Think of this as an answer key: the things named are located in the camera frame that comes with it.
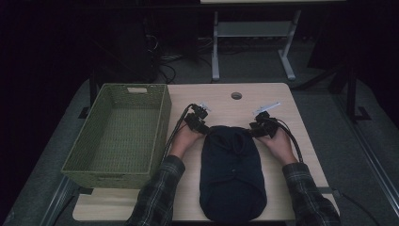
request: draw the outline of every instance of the woven plastic basket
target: woven plastic basket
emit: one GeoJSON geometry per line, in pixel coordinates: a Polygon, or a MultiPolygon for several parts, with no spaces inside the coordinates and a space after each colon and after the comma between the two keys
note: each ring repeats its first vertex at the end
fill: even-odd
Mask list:
{"type": "Polygon", "coordinates": [[[162,161],[170,109],[166,85],[104,84],[61,172],[83,187],[141,188],[162,161]]]}

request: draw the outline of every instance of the wooden table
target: wooden table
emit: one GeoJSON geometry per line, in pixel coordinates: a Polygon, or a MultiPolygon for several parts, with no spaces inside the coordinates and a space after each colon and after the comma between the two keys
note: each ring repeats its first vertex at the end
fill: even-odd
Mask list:
{"type": "MultiPolygon", "coordinates": [[[[189,104],[206,103],[212,111],[205,119],[208,126],[228,125],[249,128],[254,121],[253,111],[261,105],[280,102],[281,105],[268,110],[288,124],[302,151],[304,162],[319,187],[328,187],[327,180],[301,120],[291,91],[285,84],[208,84],[208,85],[169,85],[172,101],[168,133],[189,104]],[[241,100],[233,100],[231,94],[240,92],[241,100]]],[[[291,198],[281,172],[281,165],[258,140],[268,204],[256,220],[294,220],[291,198]]],[[[203,221],[208,220],[200,208],[200,154],[203,139],[187,151],[184,156],[186,171],[176,191],[173,219],[203,221]]],[[[79,196],[73,211],[76,220],[126,220],[132,214],[138,190],[95,188],[91,195],[79,196]]],[[[326,194],[334,204],[331,194],[326,194]]]]}

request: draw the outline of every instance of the metal stand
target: metal stand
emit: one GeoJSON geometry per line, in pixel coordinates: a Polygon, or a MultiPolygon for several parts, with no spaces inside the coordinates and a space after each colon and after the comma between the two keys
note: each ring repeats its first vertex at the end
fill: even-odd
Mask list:
{"type": "Polygon", "coordinates": [[[301,10],[297,10],[292,21],[219,22],[216,11],[214,20],[214,50],[212,52],[212,80],[217,81],[220,79],[217,56],[218,37],[286,37],[287,42],[284,47],[279,50],[279,58],[287,74],[287,78],[289,80],[295,80],[295,74],[287,56],[294,39],[300,13],[301,10]]]}
{"type": "Polygon", "coordinates": [[[279,59],[281,59],[282,66],[287,74],[288,80],[295,80],[293,68],[288,60],[288,52],[290,51],[291,44],[293,43],[294,34],[300,17],[300,10],[295,12],[294,19],[291,22],[289,33],[287,35],[287,42],[283,49],[279,50],[279,59]]]}

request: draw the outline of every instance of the dark navy hat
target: dark navy hat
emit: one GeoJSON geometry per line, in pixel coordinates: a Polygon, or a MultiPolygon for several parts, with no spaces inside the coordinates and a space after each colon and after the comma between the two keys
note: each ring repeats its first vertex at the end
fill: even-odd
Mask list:
{"type": "Polygon", "coordinates": [[[261,158],[247,130],[213,126],[206,137],[199,182],[205,216],[221,223],[245,223],[267,204],[261,158]]]}

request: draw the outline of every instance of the plaid shirt sleeve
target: plaid shirt sleeve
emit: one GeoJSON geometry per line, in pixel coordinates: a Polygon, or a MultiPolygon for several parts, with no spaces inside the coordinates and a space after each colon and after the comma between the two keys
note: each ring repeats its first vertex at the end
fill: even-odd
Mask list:
{"type": "Polygon", "coordinates": [[[289,164],[282,172],[291,194],[296,225],[341,225],[334,205],[322,196],[307,165],[289,164]]]}
{"type": "Polygon", "coordinates": [[[176,186],[185,171],[184,163],[169,155],[149,182],[141,188],[135,209],[125,222],[132,225],[169,225],[173,216],[176,186]]]}

